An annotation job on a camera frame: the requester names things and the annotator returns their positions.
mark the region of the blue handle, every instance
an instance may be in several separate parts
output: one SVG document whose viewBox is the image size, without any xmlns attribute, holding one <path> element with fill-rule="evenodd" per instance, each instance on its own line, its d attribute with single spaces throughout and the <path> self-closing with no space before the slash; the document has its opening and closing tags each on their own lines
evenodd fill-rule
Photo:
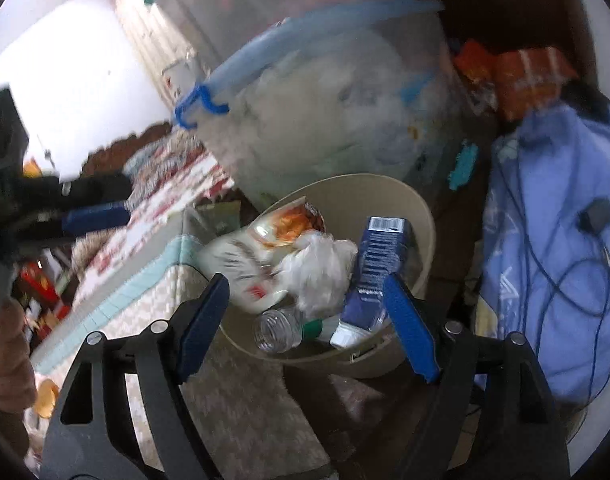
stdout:
<svg viewBox="0 0 610 480">
<path fill-rule="evenodd" d="M 428 383 L 437 380 L 441 368 L 436 359 L 436 342 L 407 287 L 394 274 L 383 282 L 383 304 L 414 371 Z"/>
<path fill-rule="evenodd" d="M 189 313 L 193 317 L 179 341 L 176 361 L 179 383 L 184 383 L 201 367 L 228 303 L 229 282 L 221 274 L 216 274 L 198 300 L 185 301 L 178 308 L 193 309 Z"/>
<path fill-rule="evenodd" d="M 130 212 L 125 209 L 124 202 L 114 202 L 76 209 L 63 218 L 61 227 L 67 234 L 80 237 L 91 231 L 120 227 L 129 221 Z"/>
<path fill-rule="evenodd" d="M 214 115 L 223 115 L 229 112 L 229 106 L 227 104 L 217 105 L 211 100 L 211 92 L 207 86 L 203 84 L 195 86 L 189 95 L 187 95 L 174 110 L 176 122 L 186 130 L 193 130 L 198 127 L 198 123 L 188 123 L 185 121 L 185 112 L 192 108 L 197 102 L 201 102 L 203 107 Z"/>
</svg>

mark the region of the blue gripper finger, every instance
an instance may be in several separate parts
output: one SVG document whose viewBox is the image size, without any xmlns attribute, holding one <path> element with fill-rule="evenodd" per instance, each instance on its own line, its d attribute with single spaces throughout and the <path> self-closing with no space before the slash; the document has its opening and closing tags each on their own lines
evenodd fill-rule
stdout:
<svg viewBox="0 0 610 480">
<path fill-rule="evenodd" d="M 394 274 L 383 282 L 383 304 L 414 371 L 428 383 L 437 380 L 441 368 L 436 359 L 436 341 L 407 286 Z"/>
<path fill-rule="evenodd" d="M 229 303 L 229 282 L 223 275 L 216 274 L 200 298 L 185 301 L 178 307 L 176 312 L 181 316 L 180 320 L 183 324 L 185 324 L 183 317 L 187 316 L 190 319 L 178 342 L 176 378 L 179 384 L 187 381 L 203 364 L 211 340 L 225 314 L 227 303 Z M 176 313 L 170 320 L 171 325 L 175 324 L 175 317 Z"/>
</svg>

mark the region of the finger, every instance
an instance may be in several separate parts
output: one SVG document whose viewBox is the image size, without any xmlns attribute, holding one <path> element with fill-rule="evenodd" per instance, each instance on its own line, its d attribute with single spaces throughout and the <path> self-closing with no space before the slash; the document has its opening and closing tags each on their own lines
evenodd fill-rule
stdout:
<svg viewBox="0 0 610 480">
<path fill-rule="evenodd" d="M 8 298 L 0 309 L 0 344 L 11 341 L 24 328 L 24 311 L 20 303 Z"/>
<path fill-rule="evenodd" d="M 29 344 L 23 334 L 0 344 L 0 377 L 8 376 L 29 357 Z"/>
<path fill-rule="evenodd" d="M 36 402 L 36 388 L 28 388 L 14 397 L 0 399 L 0 411 L 5 413 L 22 413 Z"/>
<path fill-rule="evenodd" d="M 25 361 L 11 375 L 0 377 L 0 397 L 14 397 L 34 386 L 32 364 Z"/>
</svg>

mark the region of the orange package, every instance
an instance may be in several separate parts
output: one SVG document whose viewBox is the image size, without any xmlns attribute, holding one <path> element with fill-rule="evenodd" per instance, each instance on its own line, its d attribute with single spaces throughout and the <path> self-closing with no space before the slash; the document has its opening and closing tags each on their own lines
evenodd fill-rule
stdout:
<svg viewBox="0 0 610 480">
<path fill-rule="evenodd" d="M 499 110 L 507 121 L 522 119 L 530 109 L 557 99 L 573 78 L 578 74 L 552 46 L 500 54 L 493 72 Z"/>
<path fill-rule="evenodd" d="M 496 58 L 476 40 L 467 40 L 458 56 L 454 57 L 454 65 L 466 80 L 472 109 L 479 115 L 487 107 L 496 110 L 498 100 L 492 74 Z"/>
<path fill-rule="evenodd" d="M 492 82 L 495 62 L 495 57 L 476 40 L 467 40 L 454 57 L 456 68 L 476 86 Z"/>
<path fill-rule="evenodd" d="M 266 249 L 291 246 L 305 231 L 325 232 L 318 210 L 302 196 L 254 220 L 247 228 L 253 239 Z"/>
</svg>

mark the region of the trash bin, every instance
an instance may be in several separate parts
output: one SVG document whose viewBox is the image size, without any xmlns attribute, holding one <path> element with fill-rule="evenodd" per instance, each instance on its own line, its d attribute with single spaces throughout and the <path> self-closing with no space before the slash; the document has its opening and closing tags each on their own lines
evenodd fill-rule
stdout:
<svg viewBox="0 0 610 480">
<path fill-rule="evenodd" d="M 412 225 L 422 262 L 414 283 L 407 283 L 417 298 L 423 298 L 434 258 L 434 220 L 429 207 L 410 186 L 382 175 L 348 174 L 310 184 L 291 193 L 269 210 L 307 196 L 325 219 L 327 232 L 337 239 L 358 243 L 369 216 L 406 218 Z M 272 356 L 260 351 L 254 342 L 254 316 L 230 306 L 221 330 L 238 349 L 252 357 L 281 365 L 309 368 L 321 373 L 355 378 L 377 377 L 394 370 L 405 359 L 405 352 L 391 323 L 362 343 L 349 349 L 302 344 L 287 354 Z"/>
</svg>

